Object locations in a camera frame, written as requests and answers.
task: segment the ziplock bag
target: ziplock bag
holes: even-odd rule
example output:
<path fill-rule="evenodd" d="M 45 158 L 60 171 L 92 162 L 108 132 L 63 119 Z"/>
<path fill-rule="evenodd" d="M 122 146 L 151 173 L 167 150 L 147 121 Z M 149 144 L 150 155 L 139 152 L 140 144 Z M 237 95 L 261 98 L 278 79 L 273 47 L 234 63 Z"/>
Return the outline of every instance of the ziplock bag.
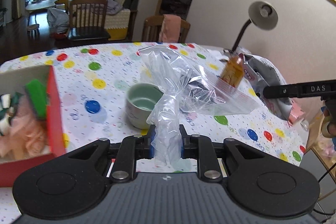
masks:
<path fill-rule="evenodd" d="M 164 95 L 147 123 L 156 125 L 152 142 L 156 166 L 177 162 L 181 156 L 179 111 L 205 115 L 249 114 L 260 105 L 191 59 L 167 46 L 138 51 Z"/>

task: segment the ceramic cup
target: ceramic cup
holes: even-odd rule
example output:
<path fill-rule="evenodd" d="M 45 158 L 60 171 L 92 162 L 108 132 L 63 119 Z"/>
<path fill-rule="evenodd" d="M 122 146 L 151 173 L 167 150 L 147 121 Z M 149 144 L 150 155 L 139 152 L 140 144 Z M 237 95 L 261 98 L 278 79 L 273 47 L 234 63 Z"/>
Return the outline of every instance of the ceramic cup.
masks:
<path fill-rule="evenodd" d="M 148 129 L 150 124 L 146 123 L 146 120 L 162 95 L 155 85 L 146 83 L 133 85 L 126 95 L 126 113 L 131 124 L 136 128 Z"/>

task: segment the lamp shade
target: lamp shade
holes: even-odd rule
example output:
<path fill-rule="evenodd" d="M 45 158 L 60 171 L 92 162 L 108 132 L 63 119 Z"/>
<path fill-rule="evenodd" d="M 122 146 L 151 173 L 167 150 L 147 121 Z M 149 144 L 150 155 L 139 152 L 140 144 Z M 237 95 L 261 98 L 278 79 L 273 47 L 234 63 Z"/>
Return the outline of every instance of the lamp shade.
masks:
<path fill-rule="evenodd" d="M 278 23 L 276 10 L 263 1 L 256 1 L 250 5 L 249 17 L 254 25 L 263 30 L 272 30 Z"/>

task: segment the polka dot tablecloth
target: polka dot tablecloth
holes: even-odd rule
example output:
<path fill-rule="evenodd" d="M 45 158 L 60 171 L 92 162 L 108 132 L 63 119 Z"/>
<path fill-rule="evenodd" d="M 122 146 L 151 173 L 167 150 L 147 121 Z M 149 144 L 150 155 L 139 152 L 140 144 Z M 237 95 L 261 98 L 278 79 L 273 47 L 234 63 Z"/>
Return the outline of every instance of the polka dot tablecloth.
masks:
<path fill-rule="evenodd" d="M 51 50 L 8 61 L 0 71 L 39 64 L 54 66 L 62 102 L 64 142 L 67 151 L 72 151 L 102 137 L 111 142 L 121 142 L 126 136 L 147 133 L 128 122 L 125 95 L 127 89 L 140 82 L 142 77 L 150 77 L 138 50 L 151 45 L 156 43 L 102 44 Z M 167 45 L 216 75 L 223 69 L 224 65 L 199 45 Z M 239 89 L 259 100 L 247 80 L 242 80 Z M 180 113 L 180 123 L 190 135 L 206 135 L 215 142 L 235 138 L 295 165 L 300 164 L 307 140 L 263 105 L 249 115 L 213 117 Z M 154 160 L 137 162 L 137 171 L 142 172 L 190 172 L 196 168 L 195 160 L 180 160 L 165 167 L 156 167 Z M 10 223 L 19 215 L 11 189 L 0 189 L 0 223 Z"/>

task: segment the bottle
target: bottle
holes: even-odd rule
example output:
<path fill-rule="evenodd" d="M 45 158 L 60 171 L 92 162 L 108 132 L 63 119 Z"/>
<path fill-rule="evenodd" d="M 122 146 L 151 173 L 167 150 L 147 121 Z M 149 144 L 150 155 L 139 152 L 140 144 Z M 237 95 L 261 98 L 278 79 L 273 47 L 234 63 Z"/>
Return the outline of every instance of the bottle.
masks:
<path fill-rule="evenodd" d="M 220 78 L 234 88 L 237 88 L 243 77 L 243 58 L 239 55 L 231 56 Z"/>

